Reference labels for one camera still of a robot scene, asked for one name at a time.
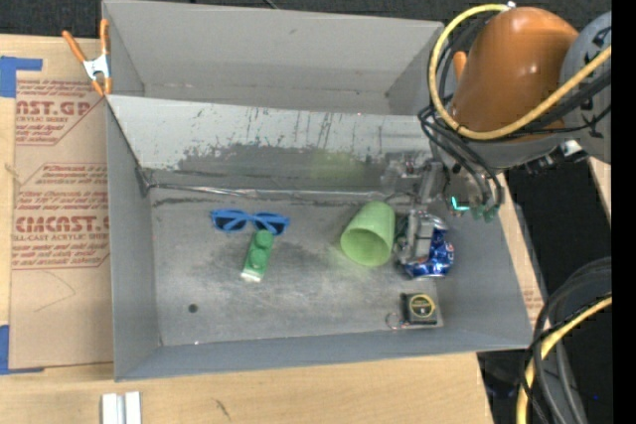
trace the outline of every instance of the wooden table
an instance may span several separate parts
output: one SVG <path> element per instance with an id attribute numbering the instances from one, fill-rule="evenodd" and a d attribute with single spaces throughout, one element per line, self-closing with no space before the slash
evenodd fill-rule
<path id="1" fill-rule="evenodd" d="M 87 55 L 98 55 L 97 40 L 79 43 Z M 30 55 L 34 48 L 38 54 Z M 0 35 L 0 55 L 79 65 L 62 38 Z M 14 112 L 15 100 L 0 98 L 0 325 L 9 319 Z M 508 188 L 505 191 L 502 224 L 534 321 L 543 298 Z M 137 382 L 115 383 L 112 376 L 111 363 L 0 376 L 0 422 L 97 423 L 100 396 L 128 391 L 141 392 L 146 424 L 493 422 L 475 353 Z"/>

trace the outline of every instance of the blue sunglasses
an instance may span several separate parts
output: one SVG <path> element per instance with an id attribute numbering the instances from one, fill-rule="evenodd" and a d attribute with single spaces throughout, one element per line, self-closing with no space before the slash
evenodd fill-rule
<path id="1" fill-rule="evenodd" d="M 289 217 L 274 212 L 249 214 L 236 209 L 216 209 L 210 212 L 210 217 L 213 225 L 221 231 L 241 231 L 251 222 L 256 229 L 280 235 L 289 226 Z"/>

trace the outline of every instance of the gray bin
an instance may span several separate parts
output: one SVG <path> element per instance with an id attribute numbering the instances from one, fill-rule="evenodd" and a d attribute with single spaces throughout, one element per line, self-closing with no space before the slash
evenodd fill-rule
<path id="1" fill-rule="evenodd" d="M 416 112 L 437 22 L 103 0 L 115 379 L 519 349 L 531 327 L 502 226 L 448 216 L 456 262 L 411 281 L 347 258 L 370 200 L 404 206 L 399 162 L 431 158 Z M 253 233 L 210 211 L 290 217 L 259 283 Z M 392 331 L 400 293 L 439 327 Z"/>

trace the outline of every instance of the blue tape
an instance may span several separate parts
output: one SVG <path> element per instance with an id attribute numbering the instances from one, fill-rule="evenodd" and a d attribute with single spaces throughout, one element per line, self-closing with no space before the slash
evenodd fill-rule
<path id="1" fill-rule="evenodd" d="M 41 371 L 41 369 L 9 369 L 9 326 L 0 326 L 0 375 L 11 374 L 14 372 L 38 371 Z"/>
<path id="2" fill-rule="evenodd" d="M 0 57 L 0 97 L 16 96 L 16 71 L 41 71 L 42 59 Z"/>

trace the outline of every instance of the yellow cable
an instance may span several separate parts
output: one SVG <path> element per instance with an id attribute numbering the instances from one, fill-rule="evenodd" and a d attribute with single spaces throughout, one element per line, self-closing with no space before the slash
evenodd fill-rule
<path id="1" fill-rule="evenodd" d="M 587 318 L 595 315 L 603 308 L 611 305 L 612 297 L 606 297 L 605 299 L 597 302 L 589 309 L 585 310 L 583 313 L 578 315 L 576 318 L 567 322 L 564 326 L 556 329 L 551 334 L 547 335 L 541 345 L 541 359 L 543 360 L 548 356 L 548 353 L 555 347 L 555 345 L 574 327 L 580 324 L 582 321 Z M 528 362 L 528 366 L 526 367 L 526 382 L 528 383 L 528 387 L 533 386 L 533 382 L 535 381 L 535 363 L 532 361 Z M 526 424 L 528 422 L 528 394 L 524 390 L 523 385 L 519 389 L 519 397 L 517 399 L 517 424 Z"/>
<path id="2" fill-rule="evenodd" d="M 446 39 L 450 35 L 450 33 L 464 20 L 467 18 L 485 11 L 507 11 L 511 9 L 510 6 L 506 4 L 484 4 L 482 6 L 476 6 L 470 9 L 467 9 L 459 16 L 457 16 L 454 20 L 450 22 L 450 24 L 442 31 L 439 39 L 435 43 L 433 47 L 430 65 L 428 67 L 428 90 L 430 92 L 430 98 L 435 106 L 435 110 L 439 114 L 439 116 L 446 122 L 446 124 L 452 128 L 457 134 L 464 136 L 466 138 L 471 138 L 473 140 L 494 140 L 496 138 L 501 138 L 508 134 L 514 133 L 515 131 L 521 129 L 526 126 L 542 114 L 544 114 L 548 109 L 554 106 L 558 101 L 560 101 L 568 92 L 570 92 L 573 88 L 575 88 L 581 81 L 586 79 L 594 70 L 596 70 L 599 66 L 601 66 L 605 61 L 607 61 L 611 57 L 612 47 L 608 46 L 605 50 L 603 50 L 599 55 L 597 55 L 594 59 L 592 59 L 589 63 L 587 63 L 582 69 L 580 69 L 574 76 L 572 76 L 568 81 L 566 81 L 561 87 L 559 87 L 555 92 L 553 92 L 549 97 L 547 97 L 542 103 L 536 106 L 534 109 L 526 113 L 523 117 L 508 124 L 507 126 L 500 127 L 498 129 L 494 129 L 492 131 L 473 131 L 468 129 L 465 126 L 462 126 L 457 122 L 444 108 L 443 103 L 439 97 L 439 93 L 437 91 L 437 62 L 439 60 L 439 54 L 441 52 L 442 46 L 446 42 Z"/>

